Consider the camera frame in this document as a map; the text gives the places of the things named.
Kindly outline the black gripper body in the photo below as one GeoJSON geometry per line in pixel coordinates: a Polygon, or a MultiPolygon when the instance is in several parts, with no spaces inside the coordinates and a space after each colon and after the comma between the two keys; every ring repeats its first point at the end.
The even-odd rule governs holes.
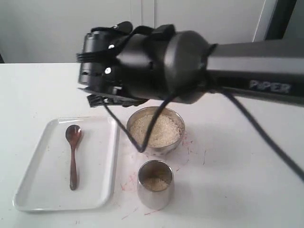
{"type": "Polygon", "coordinates": [[[120,64],[113,52],[121,39],[133,30],[129,21],[112,27],[92,28],[85,35],[82,52],[76,55],[80,63],[78,83],[88,93],[88,100],[132,100],[123,89],[120,64]]]}

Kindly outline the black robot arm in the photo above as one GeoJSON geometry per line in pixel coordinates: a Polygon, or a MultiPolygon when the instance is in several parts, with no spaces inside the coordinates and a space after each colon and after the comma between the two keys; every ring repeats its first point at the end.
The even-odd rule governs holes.
{"type": "Polygon", "coordinates": [[[192,104],[205,93],[304,103],[304,42],[210,44],[195,31],[128,21],[86,34],[78,81],[91,107],[139,106],[149,100],[192,104]]]}

